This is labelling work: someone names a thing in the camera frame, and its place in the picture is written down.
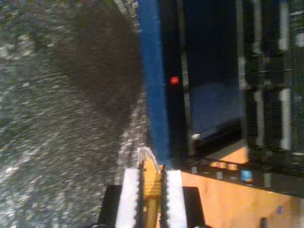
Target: blue sticker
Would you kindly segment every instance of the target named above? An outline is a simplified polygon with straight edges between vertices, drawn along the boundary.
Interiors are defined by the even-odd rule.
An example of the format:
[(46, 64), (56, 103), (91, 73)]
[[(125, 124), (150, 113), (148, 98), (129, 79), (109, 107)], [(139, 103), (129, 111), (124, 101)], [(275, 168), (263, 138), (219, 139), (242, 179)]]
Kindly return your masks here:
[(283, 212), (283, 207), (282, 206), (278, 206), (277, 207), (277, 213), (278, 214), (282, 214), (282, 212)]
[(252, 179), (253, 179), (252, 171), (242, 170), (241, 171), (241, 179), (242, 179), (242, 181), (245, 181), (245, 182), (252, 181)]

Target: gravel ground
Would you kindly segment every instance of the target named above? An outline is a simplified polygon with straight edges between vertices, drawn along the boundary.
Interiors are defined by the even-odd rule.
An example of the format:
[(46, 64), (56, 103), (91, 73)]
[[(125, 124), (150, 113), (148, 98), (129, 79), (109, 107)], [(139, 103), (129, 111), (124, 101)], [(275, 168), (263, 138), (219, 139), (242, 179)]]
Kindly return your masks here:
[(82, 227), (145, 145), (137, 36), (112, 5), (19, 2), (0, 4), (10, 19), (0, 30), (0, 227)]

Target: red light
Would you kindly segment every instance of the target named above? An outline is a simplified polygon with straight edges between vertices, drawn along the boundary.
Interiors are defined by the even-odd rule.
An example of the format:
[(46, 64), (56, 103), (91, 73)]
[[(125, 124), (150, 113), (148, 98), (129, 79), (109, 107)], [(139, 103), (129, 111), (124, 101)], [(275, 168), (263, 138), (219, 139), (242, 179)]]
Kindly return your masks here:
[(170, 79), (170, 83), (171, 83), (172, 85), (178, 84), (179, 82), (180, 82), (180, 79), (179, 79), (179, 77), (177, 77), (177, 76), (174, 76), (174, 77), (172, 77), (172, 78)]

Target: white plastic part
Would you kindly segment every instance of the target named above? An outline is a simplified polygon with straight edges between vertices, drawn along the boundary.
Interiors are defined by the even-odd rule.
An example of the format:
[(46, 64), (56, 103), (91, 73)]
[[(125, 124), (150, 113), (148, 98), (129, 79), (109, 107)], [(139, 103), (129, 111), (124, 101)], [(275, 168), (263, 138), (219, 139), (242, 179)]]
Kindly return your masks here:
[(284, 89), (280, 92), (282, 103), (282, 140), (281, 148), (284, 150), (291, 149), (291, 99), (290, 89)]
[(187, 228), (185, 200), (181, 182), (181, 171), (167, 171), (167, 199), (169, 228)]
[(133, 228), (136, 220), (136, 206), (139, 190), (139, 170), (126, 169), (123, 178), (123, 189), (120, 195), (116, 228)]

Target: blue metal beam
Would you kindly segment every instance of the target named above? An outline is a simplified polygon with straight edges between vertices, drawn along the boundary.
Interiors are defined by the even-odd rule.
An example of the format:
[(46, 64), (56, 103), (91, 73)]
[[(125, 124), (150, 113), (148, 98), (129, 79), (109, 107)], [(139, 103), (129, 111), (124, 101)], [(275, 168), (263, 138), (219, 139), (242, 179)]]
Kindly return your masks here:
[(141, 27), (142, 64), (153, 151), (159, 163), (171, 166), (160, 6), (157, 0), (138, 0), (138, 3), (137, 16)]

